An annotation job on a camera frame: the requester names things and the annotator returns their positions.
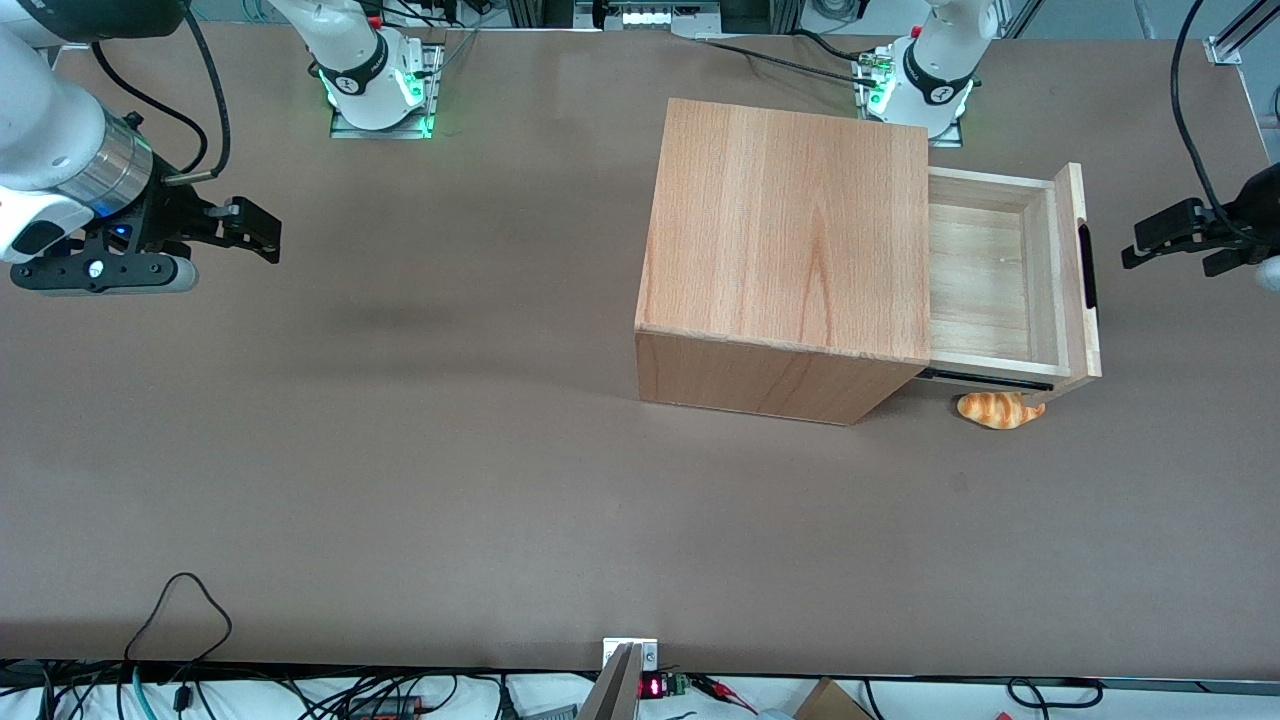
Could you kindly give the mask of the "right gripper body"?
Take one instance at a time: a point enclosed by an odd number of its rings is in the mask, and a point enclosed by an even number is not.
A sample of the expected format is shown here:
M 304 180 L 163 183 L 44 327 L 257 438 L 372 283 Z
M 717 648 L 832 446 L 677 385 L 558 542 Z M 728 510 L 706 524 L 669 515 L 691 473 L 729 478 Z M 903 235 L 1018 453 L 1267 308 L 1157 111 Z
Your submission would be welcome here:
M 55 243 L 83 231 L 104 231 L 111 242 L 133 251 L 168 243 L 216 243 L 212 205 L 191 188 L 148 187 L 120 211 L 100 217 L 93 209 L 51 191 L 3 188 L 3 261 L 24 264 Z

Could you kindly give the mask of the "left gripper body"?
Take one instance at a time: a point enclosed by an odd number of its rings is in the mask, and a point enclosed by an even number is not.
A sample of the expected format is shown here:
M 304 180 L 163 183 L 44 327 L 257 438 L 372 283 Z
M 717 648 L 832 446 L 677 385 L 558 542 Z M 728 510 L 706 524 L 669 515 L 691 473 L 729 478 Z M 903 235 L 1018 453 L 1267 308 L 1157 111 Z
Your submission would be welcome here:
M 1279 164 L 1252 176 L 1238 196 L 1213 204 L 1222 231 L 1222 247 L 1212 259 L 1277 259 Z

